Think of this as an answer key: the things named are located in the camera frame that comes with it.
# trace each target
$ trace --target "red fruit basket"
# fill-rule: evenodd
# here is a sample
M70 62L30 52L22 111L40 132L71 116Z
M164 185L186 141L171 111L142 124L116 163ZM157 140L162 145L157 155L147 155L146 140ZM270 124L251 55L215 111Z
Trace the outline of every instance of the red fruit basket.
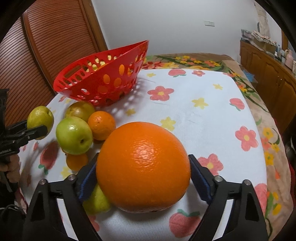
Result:
M54 90L68 98L108 106L130 92L146 57L149 41L95 53L64 68Z

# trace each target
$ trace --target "small orange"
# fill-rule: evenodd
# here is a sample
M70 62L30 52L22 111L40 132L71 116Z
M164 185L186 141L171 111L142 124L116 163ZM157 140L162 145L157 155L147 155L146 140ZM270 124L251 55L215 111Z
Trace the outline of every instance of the small orange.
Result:
M78 172L88 162L89 159L85 153L81 155L67 154L66 163L72 171Z
M96 111L88 120L94 139L104 141L115 130L116 124L112 115L105 111Z
M146 213L166 209L185 194L190 163L172 133L152 123L131 122L114 130L102 145L96 176L115 206Z

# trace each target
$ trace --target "cabinet door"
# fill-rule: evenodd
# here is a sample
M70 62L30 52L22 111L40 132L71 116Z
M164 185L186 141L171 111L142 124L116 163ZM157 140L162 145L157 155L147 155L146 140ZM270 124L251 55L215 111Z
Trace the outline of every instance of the cabinet door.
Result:
M270 62L265 63L261 82L258 83L257 92L264 101L267 109L272 112L278 92L280 70Z
M286 74L279 82L278 96L271 115L276 119L281 133L296 114L296 80Z
M248 70L248 59L249 59L249 56L250 56L250 53L249 53L249 50L244 47L244 46L241 46L241 49L240 49L240 56L241 56L241 65L246 69Z
M265 58L262 57L262 53L257 53L252 51L250 54L250 64L249 69L247 69L251 74L255 75L255 79L258 83L262 80L262 69L265 65Z

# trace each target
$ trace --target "wooden door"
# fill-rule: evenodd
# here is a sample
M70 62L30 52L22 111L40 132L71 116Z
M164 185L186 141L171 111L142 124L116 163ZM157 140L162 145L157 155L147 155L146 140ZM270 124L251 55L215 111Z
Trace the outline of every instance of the wooden door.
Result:
M70 63L99 52L81 0L37 0L24 22L50 83Z
M276 119L280 133L283 133L296 114L295 79L283 74L278 89L278 96L271 115Z
M272 113L278 92L281 70L273 66L273 63L267 60L261 71L261 81L258 83L256 90L264 101L267 109Z
M252 51L250 53L250 64L249 69L247 69L251 74L254 74L254 78L258 81L258 83L262 80L262 69L265 65L265 58L263 54L257 51Z
M240 56L241 56L241 62L240 64L247 70L249 71L249 67L248 67L248 60L250 57L250 53L248 48L246 48L244 45L241 44L241 48L240 48Z
M27 119L31 110L55 96L36 65L20 19L0 44L0 88L9 88L6 126Z

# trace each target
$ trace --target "tablecloth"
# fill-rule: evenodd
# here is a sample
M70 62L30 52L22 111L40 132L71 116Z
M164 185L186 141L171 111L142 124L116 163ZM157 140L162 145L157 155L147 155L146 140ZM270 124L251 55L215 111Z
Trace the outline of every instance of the tablecloth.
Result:
M58 181L73 173L56 142L55 129L74 102L57 95L48 105L55 117L51 133L20 152L20 186L28 203L40 179ZM191 69L142 70L131 93L102 110L114 116L117 126L146 121L171 131L213 175L239 183L251 180L265 211L266 166L260 136L242 93L228 75ZM89 159L99 148L100 144L93 144ZM66 231L75 238L61 201L59 206ZM164 211L130 214L112 208L89 218L105 241L188 240L206 208L190 183L184 197ZM228 201L215 238L223 234L230 208Z
M142 68L219 71L228 74L234 80L251 110L264 149L267 171L265 221L269 240L272 240L280 232L294 208L290 194L291 173L276 123L238 63L226 55L179 53L147 56Z

